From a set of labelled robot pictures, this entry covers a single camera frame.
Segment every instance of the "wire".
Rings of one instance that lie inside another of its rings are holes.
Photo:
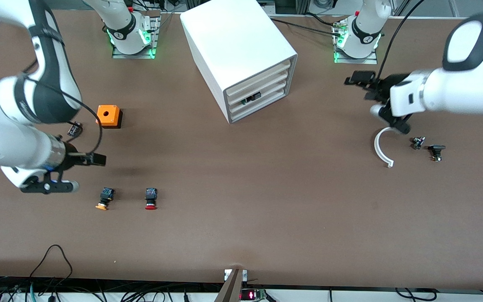
[[[169,291],[169,288],[167,287],[167,294],[169,295],[169,300],[171,300],[171,302],[173,302],[173,297],[171,297],[171,291]]]
[[[318,17],[318,15],[316,15],[315,13],[311,13],[310,11],[307,11],[306,15],[315,17],[316,20],[318,20],[318,22],[323,23],[325,25],[329,25],[329,26],[333,26],[334,25],[334,23],[329,23],[329,22],[323,21],[320,17]]]
[[[107,302],[106,295],[104,294],[104,290],[102,290],[102,287],[100,286],[100,282],[98,282],[98,279],[96,280],[96,284],[98,285],[100,292],[102,292],[102,297],[104,297],[104,301]]]
[[[407,287],[404,287],[404,289],[408,292],[408,294],[410,294],[409,296],[402,294],[400,291],[398,291],[398,287],[395,287],[395,291],[396,291],[397,294],[400,295],[400,297],[406,298],[406,299],[411,299],[411,300],[413,300],[413,302],[416,302],[417,300],[431,302],[431,301],[434,301],[435,299],[437,299],[437,292],[436,291],[433,291],[433,294],[434,294],[433,298],[424,299],[424,298],[415,297],[412,294],[412,292],[410,291],[410,289],[408,289]]]
[[[50,86],[50,85],[48,85],[48,84],[45,84],[45,83],[43,83],[43,82],[40,82],[40,81],[34,80],[34,79],[30,78],[30,77],[29,77],[29,76],[27,76],[27,75],[25,76],[25,79],[26,79],[26,80],[29,80],[29,81],[31,81],[31,82],[35,82],[35,83],[37,83],[37,84],[39,84],[39,85],[41,85],[41,86],[44,86],[44,87],[46,87],[46,88],[48,88],[48,89],[50,89],[50,90],[52,90],[52,91],[55,91],[55,92],[57,92],[57,93],[63,94],[64,96],[66,96],[66,97],[68,97],[68,98],[72,99],[72,101],[75,101],[76,103],[78,103],[79,105],[82,105],[82,107],[84,107],[85,109],[87,109],[87,111],[89,111],[89,112],[90,112],[90,113],[91,113],[91,114],[94,116],[94,118],[96,118],[96,121],[98,122],[98,128],[100,129],[100,133],[98,134],[98,141],[96,142],[96,145],[94,146],[94,148],[92,148],[92,150],[88,152],[88,154],[90,154],[90,153],[94,153],[94,151],[96,151],[96,150],[98,149],[98,147],[100,147],[100,143],[102,142],[102,123],[100,122],[100,118],[98,117],[98,115],[96,114],[96,112],[94,112],[92,109],[90,109],[90,107],[89,107],[89,106],[85,105],[85,103],[83,103],[83,102],[79,101],[79,100],[78,100],[78,99],[76,99],[75,97],[73,97],[73,96],[71,96],[71,95],[67,94],[66,92],[64,92],[64,91],[62,91],[62,90],[59,90],[59,89],[57,89],[57,88],[54,88],[54,87],[52,87],[52,86]],[[55,245],[55,246],[59,247],[59,249],[61,249],[61,252],[63,251],[63,249],[62,249],[62,248],[61,248],[59,245]]]
[[[142,6],[144,9],[146,10],[150,10],[150,8],[153,8],[153,9],[160,9],[160,10],[165,10],[165,8],[161,8],[159,6],[146,6],[144,4],[144,2],[141,2],[141,0],[137,0],[138,2],[135,2],[134,0],[129,0],[129,2],[132,2],[133,4],[135,5],[139,5],[139,6]]]
[[[167,19],[165,19],[165,21],[161,22],[161,24],[159,25],[159,27],[158,27],[157,29],[152,30],[152,31],[151,31],[151,33],[159,31],[159,29],[161,29],[161,27],[162,27],[162,26],[163,26],[165,23],[167,23],[167,21],[169,21],[169,19],[171,19],[171,17],[173,16],[173,13],[174,13],[174,11],[176,11],[176,8],[177,8],[177,7],[178,7],[178,5],[177,5],[177,6],[173,6],[173,10],[171,11],[171,13],[170,13],[170,14],[169,14],[169,16],[167,17]]]
[[[395,38],[396,38],[396,35],[398,34],[398,31],[400,30],[400,28],[402,27],[402,25],[404,25],[404,22],[408,19],[408,17],[413,13],[413,11],[418,8],[418,6],[424,2],[424,0],[420,0],[418,1],[415,6],[413,8],[411,8],[411,10],[408,12],[407,15],[405,15],[404,19],[402,19],[402,21],[400,22],[400,24],[398,25],[398,27],[396,28],[395,30],[395,33],[392,35],[392,38],[391,40],[389,41],[389,45],[387,46],[387,50],[385,51],[385,57],[383,57],[383,61],[381,62],[381,66],[379,67],[379,72],[377,74],[377,77],[376,78],[379,78],[381,76],[381,73],[383,72],[383,67],[385,66],[385,62],[387,61],[387,57],[389,56],[389,50],[391,50],[391,46],[392,46],[392,43],[394,42]]]
[[[33,290],[33,283],[31,283],[29,285],[29,290],[31,290],[31,292],[30,292],[30,294],[31,294],[31,301],[32,302],[36,302],[35,291]]]
[[[29,274],[29,278],[32,278],[33,277],[33,274],[35,273],[35,271],[42,265],[42,263],[44,262],[44,260],[46,260],[46,256],[48,256],[48,253],[49,253],[50,249],[52,249],[52,247],[57,247],[57,248],[59,248],[59,250],[61,250],[61,254],[63,254],[63,258],[65,259],[65,261],[68,264],[68,267],[70,268],[70,273],[64,279],[62,279],[61,281],[59,281],[55,285],[55,287],[57,287],[62,281],[65,281],[66,279],[68,279],[72,275],[72,273],[73,273],[72,264],[69,262],[67,256],[65,255],[65,251],[63,250],[63,248],[60,245],[50,245],[50,247],[46,250],[46,253],[44,254],[44,257],[42,258],[42,260],[40,260],[40,262],[36,266],[36,268],[34,268],[33,271]],[[31,294],[33,294],[33,284],[32,283],[31,283]]]
[[[268,300],[269,302],[277,302],[277,300],[270,296],[270,294],[268,294],[266,290],[264,290],[264,294],[266,295],[266,300]]]
[[[38,60],[35,59],[33,62],[31,62],[31,64],[29,64],[27,67],[25,67],[24,70],[22,70],[21,72],[24,73],[24,74],[28,74],[29,71],[31,71],[31,69],[33,69],[33,67],[35,67],[35,65],[38,63]]]
[[[299,25],[299,24],[295,24],[295,23],[290,23],[288,21],[283,21],[283,20],[279,20],[279,19],[274,19],[274,18],[271,18],[273,21],[275,22],[279,22],[279,23],[285,23],[285,24],[288,24],[288,25],[292,25],[292,26],[295,26],[295,27],[299,27],[301,29],[307,29],[309,31],[314,31],[314,32],[320,32],[320,33],[326,33],[326,34],[330,34],[331,36],[340,36],[339,33],[333,33],[333,32],[326,32],[326,31],[322,31],[320,29],[313,29],[311,27],[306,27],[306,26],[303,26],[303,25]]]

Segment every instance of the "black connector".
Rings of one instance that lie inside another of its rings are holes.
[[[270,294],[268,294],[266,292],[266,300],[268,300],[269,302],[277,302],[277,300],[275,300],[272,296],[270,296]]]
[[[79,134],[81,134],[81,132],[83,132],[83,127],[81,126],[81,123],[80,122],[73,122],[71,124],[72,124],[72,127],[68,131],[68,136],[71,136],[73,138],[76,137],[76,136],[79,136]]]

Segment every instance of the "white robotic arm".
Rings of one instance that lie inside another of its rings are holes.
[[[368,57],[377,47],[381,29],[391,16],[390,0],[363,0],[363,6],[356,15],[345,20],[345,34],[337,47],[356,59]]]
[[[81,108],[55,18],[43,0],[0,0],[0,20],[27,28],[38,61],[32,74],[0,79],[0,166],[24,192],[75,191],[76,182],[61,179],[63,170],[75,164],[103,166],[105,156],[77,153],[34,127],[69,122]],[[50,172],[59,178],[51,180]]]
[[[381,102],[371,113],[402,133],[409,132],[407,120],[417,112],[483,114],[483,14],[464,20],[450,33],[442,67],[383,80],[374,75],[356,71],[346,84],[368,90],[367,99]]]

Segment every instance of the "cable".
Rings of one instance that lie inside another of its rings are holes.
[[[31,301],[32,302],[36,302],[35,291],[33,290],[33,283],[31,283],[31,285],[29,285],[29,290],[31,290],[31,292],[30,292],[30,294],[31,294]]]
[[[72,273],[73,273],[73,268],[72,268],[72,264],[69,262],[67,256],[65,255],[65,251],[63,250],[63,248],[60,246],[60,245],[50,245],[50,247],[46,250],[46,253],[44,254],[44,257],[42,258],[42,260],[40,260],[39,264],[36,266],[36,268],[34,268],[34,270],[29,274],[29,278],[32,278],[33,277],[33,274],[35,273],[35,271],[42,265],[42,263],[44,262],[44,260],[46,260],[46,256],[48,256],[48,253],[50,251],[50,249],[52,249],[52,247],[57,247],[59,248],[59,250],[61,250],[61,254],[63,254],[63,258],[65,259],[65,261],[67,262],[68,264],[68,267],[70,268],[70,273],[64,278],[62,279],[61,281],[59,281],[54,288],[56,288],[62,281],[65,281],[66,279],[68,279]],[[34,299],[34,293],[33,293],[33,284],[31,283],[31,299],[33,300],[33,302],[36,302],[36,300]]]
[[[70,143],[71,141],[79,138],[79,136],[83,133],[83,126],[77,124],[76,122],[67,122],[67,124],[71,124],[72,126],[77,127],[77,132],[74,134],[74,136],[66,140],[67,143]]]
[[[311,13],[310,11],[307,11],[306,15],[315,17],[316,20],[318,20],[318,22],[323,23],[325,25],[329,25],[329,26],[333,26],[334,25],[334,23],[329,23],[329,22],[323,21],[320,17],[318,17],[318,15],[316,15],[315,13]]]
[[[269,302],[277,302],[277,300],[270,296],[270,294],[268,294],[266,290],[264,290],[264,294],[266,295],[266,300],[268,300]]]
[[[314,32],[320,32],[320,33],[326,33],[326,34],[330,34],[331,36],[340,36],[339,33],[333,33],[333,32],[326,32],[326,31],[322,31],[320,29],[312,29],[311,27],[306,27],[306,26],[303,26],[303,25],[299,25],[299,24],[295,24],[295,23],[290,23],[288,21],[283,21],[283,20],[279,20],[279,19],[274,19],[274,18],[271,18],[273,21],[275,22],[279,22],[279,23],[285,23],[285,24],[288,24],[288,25],[292,25],[292,26],[295,26],[295,27],[299,27],[301,29],[307,29],[309,31],[314,31]]]
[[[79,101],[79,100],[78,100],[78,99],[76,99],[75,97],[73,97],[73,96],[71,96],[71,95],[67,94],[66,92],[64,92],[64,91],[62,91],[62,90],[59,90],[59,89],[57,89],[57,88],[54,88],[54,87],[52,87],[52,86],[50,86],[50,85],[48,85],[48,84],[45,84],[45,83],[43,83],[43,82],[40,82],[40,81],[34,80],[34,79],[30,78],[30,77],[29,77],[29,76],[27,76],[27,75],[25,76],[25,79],[26,79],[26,80],[29,80],[29,81],[31,81],[31,82],[35,82],[36,84],[39,84],[39,85],[41,85],[41,86],[44,86],[44,87],[46,87],[46,88],[48,88],[48,89],[50,89],[50,90],[52,90],[52,91],[55,91],[55,92],[57,92],[57,93],[63,94],[64,96],[66,96],[66,97],[68,97],[68,98],[72,99],[72,101],[75,101],[76,103],[78,103],[79,105],[82,105],[82,107],[84,107],[85,109],[87,109],[87,111],[89,111],[89,112],[90,112],[90,113],[91,113],[91,114],[94,116],[94,118],[96,118],[96,121],[98,121],[98,128],[100,129],[100,133],[98,134],[98,141],[96,142],[96,145],[94,146],[94,148],[92,148],[92,150],[88,152],[88,154],[90,154],[90,153],[94,153],[94,151],[96,151],[96,150],[98,149],[98,147],[100,147],[100,143],[102,142],[102,123],[100,122],[100,118],[98,117],[98,115],[96,114],[96,112],[94,112],[92,109],[90,109],[90,107],[89,107],[89,106],[85,105],[85,103],[83,103],[83,102]]]
[[[100,286],[100,282],[98,282],[98,279],[96,280],[96,284],[98,285],[100,292],[102,292],[102,297],[104,297],[104,301],[107,302],[106,295],[104,294],[104,290],[102,290],[102,287]]]
[[[178,5],[177,5],[177,6],[173,6],[173,10],[171,11],[171,13],[170,13],[170,14],[169,14],[169,16],[167,17],[167,19],[165,19],[165,21],[161,22],[161,24],[159,25],[159,27],[158,27],[157,29],[154,29],[153,31],[151,31],[151,33],[159,31],[159,29],[161,29],[161,27],[162,27],[162,26],[163,26],[165,23],[167,23],[167,21],[169,21],[169,19],[171,19],[171,17],[173,16],[173,13],[174,13],[174,11],[176,11],[176,8],[177,8],[177,7],[178,7]]]
[[[173,302],[173,297],[171,297],[171,291],[169,291],[169,288],[167,287],[167,294],[169,295],[169,300],[171,300],[171,302]]]
[[[435,299],[437,299],[437,292],[435,292],[435,291],[433,291],[433,294],[434,294],[433,298],[424,299],[424,298],[415,297],[413,295],[413,293],[410,291],[410,289],[408,289],[407,287],[404,287],[404,289],[408,292],[408,294],[410,294],[409,296],[402,294],[400,291],[398,291],[398,287],[395,287],[395,291],[396,291],[397,294],[400,295],[400,297],[406,298],[406,299],[411,299],[411,300],[413,300],[413,302],[416,302],[417,300],[431,302],[431,301],[434,301]]]
[[[33,69],[33,67],[35,67],[35,65],[38,63],[38,60],[35,59],[33,62],[31,62],[31,64],[29,64],[27,67],[25,67],[24,70],[22,70],[21,72],[24,73],[24,74],[28,74],[29,71],[31,71],[31,69]]]
[[[190,297],[187,295],[186,287],[184,287],[184,302],[190,302]]]
[[[402,27],[402,25],[404,24],[404,22],[408,19],[408,17],[413,13],[413,11],[418,8],[418,6],[424,2],[424,0],[420,0],[418,1],[415,6],[413,8],[411,8],[411,10],[408,12],[407,15],[405,15],[404,19],[402,19],[402,21],[400,22],[400,24],[398,25],[398,27],[396,28],[395,30],[395,33],[392,35],[392,38],[391,40],[389,41],[389,45],[387,46],[387,50],[385,51],[385,57],[383,57],[383,61],[381,62],[381,67],[379,67],[379,72],[377,74],[377,79],[379,79],[379,77],[381,76],[381,73],[383,72],[383,67],[385,66],[385,62],[387,61],[387,57],[389,56],[389,50],[391,50],[391,46],[392,46],[392,43],[394,42],[395,38],[396,38],[396,35],[398,34],[398,31],[400,30],[400,28]]]

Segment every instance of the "metal bracket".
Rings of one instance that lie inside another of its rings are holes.
[[[228,278],[214,302],[239,302],[240,300],[242,283],[244,282],[244,277],[247,279],[247,271],[242,269],[225,270],[225,276],[227,271],[230,271]]]

